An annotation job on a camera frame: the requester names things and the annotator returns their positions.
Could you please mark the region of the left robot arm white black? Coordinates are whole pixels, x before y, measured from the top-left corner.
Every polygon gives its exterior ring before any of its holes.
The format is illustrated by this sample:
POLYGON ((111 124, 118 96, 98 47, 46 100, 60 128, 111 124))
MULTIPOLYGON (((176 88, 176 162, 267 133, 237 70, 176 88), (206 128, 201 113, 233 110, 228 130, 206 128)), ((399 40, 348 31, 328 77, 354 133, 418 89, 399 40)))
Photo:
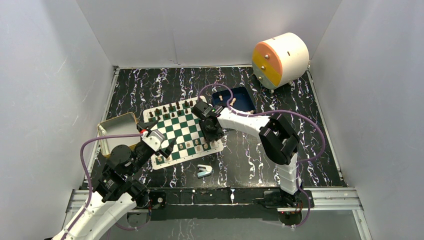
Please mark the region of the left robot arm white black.
POLYGON ((137 133, 98 136, 84 142, 80 148, 80 160, 88 181, 88 197, 76 215, 54 240, 98 240, 124 214, 144 208, 150 202, 148 188, 132 177, 142 169, 153 155, 167 158, 171 155, 176 139, 162 148, 165 136, 154 126, 158 120, 137 123, 137 133), (90 178, 84 160, 85 147, 105 139, 136 138, 134 146, 117 145, 105 159, 100 177, 90 178))

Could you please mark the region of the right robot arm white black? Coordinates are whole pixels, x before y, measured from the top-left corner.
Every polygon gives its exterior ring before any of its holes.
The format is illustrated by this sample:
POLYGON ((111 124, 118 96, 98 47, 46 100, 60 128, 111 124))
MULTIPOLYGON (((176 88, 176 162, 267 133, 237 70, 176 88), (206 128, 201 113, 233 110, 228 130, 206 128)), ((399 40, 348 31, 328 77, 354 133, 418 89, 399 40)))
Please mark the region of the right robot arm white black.
POLYGON ((236 130, 258 138, 269 160, 276 165, 279 191, 268 190, 262 204, 268 208, 297 207, 301 203, 302 180, 298 171, 300 138, 281 113, 253 116, 221 105, 212 106, 202 100, 191 112, 199 119, 206 141, 224 136, 224 129, 236 130))

